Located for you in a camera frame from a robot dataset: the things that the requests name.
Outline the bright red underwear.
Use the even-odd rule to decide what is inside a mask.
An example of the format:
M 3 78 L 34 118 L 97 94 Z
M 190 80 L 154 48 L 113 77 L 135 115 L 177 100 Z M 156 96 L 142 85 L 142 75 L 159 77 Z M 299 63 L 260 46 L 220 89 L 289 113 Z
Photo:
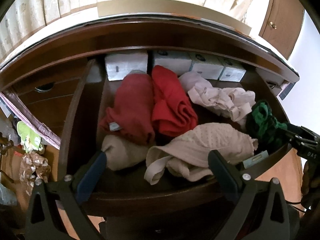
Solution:
M 178 137 L 194 129 L 198 117 L 177 74 L 156 65 L 151 77 L 155 102 L 151 119 L 154 128 L 168 137 Z

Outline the open wooden drawer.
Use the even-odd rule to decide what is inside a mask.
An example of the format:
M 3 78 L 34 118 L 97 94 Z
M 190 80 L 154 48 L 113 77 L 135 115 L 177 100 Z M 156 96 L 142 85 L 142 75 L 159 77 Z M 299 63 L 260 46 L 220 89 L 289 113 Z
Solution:
M 85 71 L 74 92 L 61 137 L 57 177 L 74 176 L 99 151 L 103 130 L 98 123 L 113 102 L 120 83 L 108 81 L 104 54 L 85 57 Z M 191 183 L 166 174 L 158 185 L 144 179 L 145 165 L 126 170 L 102 170 L 89 199 L 87 214 L 101 217 L 156 215 L 206 204 L 227 202 L 225 187 L 215 179 Z

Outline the wooden door with knob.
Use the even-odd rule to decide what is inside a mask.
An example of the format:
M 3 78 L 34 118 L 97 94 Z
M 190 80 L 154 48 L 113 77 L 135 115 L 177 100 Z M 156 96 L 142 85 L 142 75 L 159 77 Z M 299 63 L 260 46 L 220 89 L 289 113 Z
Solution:
M 299 0 L 269 0 L 259 36 L 288 59 L 302 28 L 304 7 Z

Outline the beige dotted thermal underwear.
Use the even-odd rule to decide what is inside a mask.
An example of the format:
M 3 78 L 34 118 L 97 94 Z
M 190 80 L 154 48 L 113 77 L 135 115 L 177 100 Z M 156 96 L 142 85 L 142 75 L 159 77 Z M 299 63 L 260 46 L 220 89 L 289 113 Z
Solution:
M 146 155 L 144 179 L 155 185 L 165 170 L 172 175 L 195 182 L 212 176 L 208 155 L 217 150 L 236 165 L 254 155 L 258 139 L 234 129 L 230 124 L 206 123 L 196 126 L 164 146 L 152 146 Z

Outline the green underwear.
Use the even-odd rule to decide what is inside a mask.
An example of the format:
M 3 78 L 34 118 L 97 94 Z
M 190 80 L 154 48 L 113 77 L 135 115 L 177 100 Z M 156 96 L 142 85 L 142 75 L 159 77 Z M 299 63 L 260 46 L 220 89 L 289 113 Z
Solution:
M 279 147 L 286 140 L 287 123 L 279 122 L 266 100 L 258 101 L 247 115 L 246 132 L 260 147 Z

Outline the pale pink bra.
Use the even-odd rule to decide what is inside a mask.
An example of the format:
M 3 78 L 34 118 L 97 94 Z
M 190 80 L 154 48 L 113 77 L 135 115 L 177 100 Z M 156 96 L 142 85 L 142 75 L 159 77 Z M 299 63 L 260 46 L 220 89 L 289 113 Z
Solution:
M 192 103 L 200 105 L 211 112 L 230 118 L 242 129 L 246 118 L 255 105 L 255 92 L 243 88 L 217 88 L 201 77 L 197 72 L 187 72 L 178 80 Z

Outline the beige folded garment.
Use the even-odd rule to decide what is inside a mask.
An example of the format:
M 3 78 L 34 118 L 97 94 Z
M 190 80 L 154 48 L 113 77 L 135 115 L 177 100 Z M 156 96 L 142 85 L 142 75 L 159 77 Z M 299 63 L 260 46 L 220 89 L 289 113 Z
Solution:
M 149 148 L 115 135 L 106 135 L 101 150 L 106 155 L 106 168 L 117 171 L 144 161 Z

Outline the green yellow plush toy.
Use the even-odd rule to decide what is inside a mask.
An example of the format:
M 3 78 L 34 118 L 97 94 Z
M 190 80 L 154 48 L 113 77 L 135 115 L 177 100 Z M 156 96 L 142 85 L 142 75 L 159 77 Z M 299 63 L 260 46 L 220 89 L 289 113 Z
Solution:
M 17 123 L 17 133 L 21 139 L 21 145 L 26 153 L 36 152 L 40 155 L 44 154 L 44 145 L 42 138 L 28 127 L 23 121 Z

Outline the shallow gold cardboard tray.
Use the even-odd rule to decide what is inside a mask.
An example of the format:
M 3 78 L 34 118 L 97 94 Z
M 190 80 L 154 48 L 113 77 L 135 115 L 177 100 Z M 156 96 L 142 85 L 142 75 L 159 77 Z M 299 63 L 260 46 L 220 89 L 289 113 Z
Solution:
M 221 12 L 176 0 L 110 0 L 97 3 L 99 17 L 113 15 L 171 15 L 213 22 L 249 35 L 251 27 Z

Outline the grey storage box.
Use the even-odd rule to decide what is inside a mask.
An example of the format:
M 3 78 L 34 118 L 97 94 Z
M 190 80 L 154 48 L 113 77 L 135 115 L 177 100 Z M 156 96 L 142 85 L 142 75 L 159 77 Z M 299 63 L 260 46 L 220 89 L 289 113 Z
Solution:
M 197 72 L 204 79 L 217 80 L 224 66 L 215 55 L 190 53 L 191 71 Z
M 240 82 L 246 74 L 245 68 L 233 59 L 218 57 L 223 66 L 223 71 L 220 74 L 220 81 Z
M 167 68 L 178 76 L 189 72 L 192 59 L 183 51 L 155 50 L 153 53 L 153 65 Z
M 108 54 L 105 57 L 108 81 L 120 81 L 131 72 L 147 73 L 146 52 Z

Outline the dark red underwear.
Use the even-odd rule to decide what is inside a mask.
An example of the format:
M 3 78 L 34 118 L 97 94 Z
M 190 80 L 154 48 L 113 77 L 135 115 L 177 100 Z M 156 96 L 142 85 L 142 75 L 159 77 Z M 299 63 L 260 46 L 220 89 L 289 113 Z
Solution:
M 106 131 L 138 145 L 153 143 L 151 117 L 153 83 L 148 74 L 131 72 L 117 89 L 112 107 L 107 107 L 99 125 Z

